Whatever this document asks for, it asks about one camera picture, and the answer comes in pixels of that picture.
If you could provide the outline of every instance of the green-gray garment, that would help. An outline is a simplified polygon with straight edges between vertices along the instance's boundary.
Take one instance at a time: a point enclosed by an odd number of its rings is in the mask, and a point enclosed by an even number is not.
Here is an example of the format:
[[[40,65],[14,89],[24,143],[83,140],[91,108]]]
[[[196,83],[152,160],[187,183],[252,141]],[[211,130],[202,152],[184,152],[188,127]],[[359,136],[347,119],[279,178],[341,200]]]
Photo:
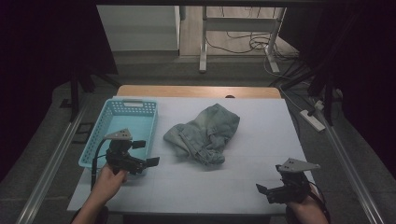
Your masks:
[[[205,165],[224,163],[222,151],[235,134],[239,120],[233,112],[215,104],[196,119],[172,127],[163,139],[173,144],[178,156],[193,156]]]

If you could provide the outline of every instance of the basket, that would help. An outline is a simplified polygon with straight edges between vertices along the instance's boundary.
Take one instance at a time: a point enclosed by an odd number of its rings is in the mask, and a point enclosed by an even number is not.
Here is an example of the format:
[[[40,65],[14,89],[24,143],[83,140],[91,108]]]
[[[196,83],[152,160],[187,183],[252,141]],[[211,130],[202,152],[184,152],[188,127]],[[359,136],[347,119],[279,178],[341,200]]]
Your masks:
[[[122,129],[129,130],[133,138],[132,141],[146,141],[145,147],[128,150],[132,157],[145,161],[151,152],[157,117],[158,110],[155,101],[107,100],[98,120],[93,126],[92,133],[79,158],[78,165],[91,170],[95,151],[104,136]],[[99,158],[97,160],[98,169],[106,164],[106,157],[103,155],[106,155],[109,145],[110,140],[106,140],[99,150]]]

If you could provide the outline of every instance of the white table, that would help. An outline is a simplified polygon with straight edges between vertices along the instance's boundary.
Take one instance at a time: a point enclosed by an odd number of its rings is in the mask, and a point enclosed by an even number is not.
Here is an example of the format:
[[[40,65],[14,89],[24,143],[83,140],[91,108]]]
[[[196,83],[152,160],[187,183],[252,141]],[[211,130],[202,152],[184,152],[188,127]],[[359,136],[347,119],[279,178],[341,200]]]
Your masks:
[[[160,157],[147,175],[130,176],[107,203],[123,214],[283,215],[284,204],[269,204],[256,189],[283,186],[277,164],[288,158],[306,161],[283,99],[149,97],[158,102],[158,124],[152,157]],[[178,158],[163,135],[187,123],[208,106],[219,103],[238,115],[238,130],[226,146],[219,166]],[[306,172],[308,179],[312,175]],[[68,206],[77,211],[90,193],[91,173],[84,170]]]

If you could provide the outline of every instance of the white power strip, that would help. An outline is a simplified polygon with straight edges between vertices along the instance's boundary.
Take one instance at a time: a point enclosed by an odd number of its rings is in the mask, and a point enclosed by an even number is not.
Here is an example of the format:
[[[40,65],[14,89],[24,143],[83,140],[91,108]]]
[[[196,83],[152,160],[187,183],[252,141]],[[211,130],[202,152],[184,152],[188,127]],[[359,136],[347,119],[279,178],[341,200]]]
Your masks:
[[[323,126],[322,123],[320,123],[320,121],[317,120],[317,118],[315,118],[314,116],[308,116],[308,111],[307,110],[303,110],[300,112],[300,115],[306,120],[308,121],[308,123],[310,123],[312,125],[312,127],[315,128],[315,130],[317,130],[318,132],[321,132],[325,129],[325,127]]]

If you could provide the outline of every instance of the human hand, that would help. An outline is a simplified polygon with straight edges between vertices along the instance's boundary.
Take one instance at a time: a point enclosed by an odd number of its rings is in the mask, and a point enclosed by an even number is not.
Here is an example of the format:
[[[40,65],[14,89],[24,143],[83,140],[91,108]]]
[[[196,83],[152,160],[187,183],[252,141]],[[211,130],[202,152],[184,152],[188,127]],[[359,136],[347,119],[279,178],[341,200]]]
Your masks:
[[[311,191],[318,196],[311,185]],[[310,196],[307,196],[301,203],[290,202],[286,205],[293,210],[295,216],[304,224],[328,224],[326,217],[321,211],[318,203]]]
[[[94,200],[99,204],[105,204],[119,191],[121,184],[126,181],[127,174],[127,171],[120,170],[114,175],[113,169],[106,163],[93,186],[90,200]]]

